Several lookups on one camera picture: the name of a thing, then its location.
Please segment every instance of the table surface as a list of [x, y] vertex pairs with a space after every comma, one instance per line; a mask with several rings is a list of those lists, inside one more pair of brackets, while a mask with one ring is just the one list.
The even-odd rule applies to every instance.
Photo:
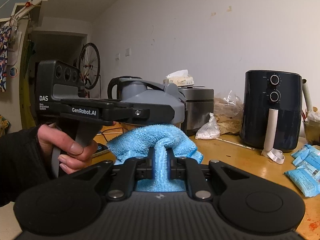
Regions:
[[[108, 131], [105, 132], [107, 140], [120, 135], [121, 129], [111, 130], [110, 132], [113, 133], [108, 134]], [[222, 135], [220, 138], [240, 143], [238, 136]], [[320, 195], [312, 198], [304, 197], [292, 181], [283, 174], [285, 171], [295, 169], [295, 166], [292, 164], [294, 159], [290, 156], [290, 153], [284, 154], [284, 163], [279, 165], [262, 156], [261, 151], [259, 150], [251, 150], [219, 140], [196, 140], [194, 136], [190, 137], [190, 139], [196, 143], [198, 150], [204, 155], [202, 164], [207, 164], [210, 160], [217, 159], [297, 192], [306, 205], [305, 215], [298, 226], [297, 231], [306, 240], [320, 239]], [[102, 135], [96, 136], [95, 140], [105, 144], [105, 139]], [[300, 149], [305, 143], [305, 138], [300, 138], [297, 149]], [[108, 153], [94, 158], [93, 163], [97, 163], [105, 159], [115, 160], [115, 157], [113, 154]]]

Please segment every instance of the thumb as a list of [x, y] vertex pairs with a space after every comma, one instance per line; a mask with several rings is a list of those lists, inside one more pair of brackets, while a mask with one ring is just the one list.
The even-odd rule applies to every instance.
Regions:
[[61, 150], [73, 155], [79, 155], [83, 152], [82, 146], [66, 133], [45, 124], [38, 130], [38, 139], [39, 141], [52, 143]]

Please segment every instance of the air fryer knob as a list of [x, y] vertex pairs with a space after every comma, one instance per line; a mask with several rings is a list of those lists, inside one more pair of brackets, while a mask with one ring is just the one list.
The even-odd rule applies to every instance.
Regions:
[[270, 78], [270, 83], [274, 86], [279, 84], [279, 77], [277, 75], [272, 75]]
[[273, 91], [270, 93], [270, 100], [271, 102], [278, 102], [280, 96], [279, 93], [277, 91]]

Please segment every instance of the blue towel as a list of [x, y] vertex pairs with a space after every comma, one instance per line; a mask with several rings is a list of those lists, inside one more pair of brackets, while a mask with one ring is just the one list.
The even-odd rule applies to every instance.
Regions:
[[196, 144], [183, 131], [174, 125], [156, 124], [138, 127], [108, 142], [110, 151], [116, 156], [115, 165], [122, 164], [128, 158], [148, 155], [150, 147], [155, 148], [155, 177], [137, 182], [136, 191], [172, 192], [185, 191], [184, 181], [168, 179], [167, 151], [172, 148], [174, 156], [185, 156], [195, 159], [198, 163], [203, 155], [197, 151]]

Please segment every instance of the stainless steel rice cooker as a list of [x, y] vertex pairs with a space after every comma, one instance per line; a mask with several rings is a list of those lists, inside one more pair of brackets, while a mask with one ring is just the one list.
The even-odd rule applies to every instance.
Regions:
[[188, 136], [195, 135], [209, 121], [209, 113], [213, 113], [214, 90], [205, 87], [179, 87], [179, 92], [187, 100], [181, 130]]

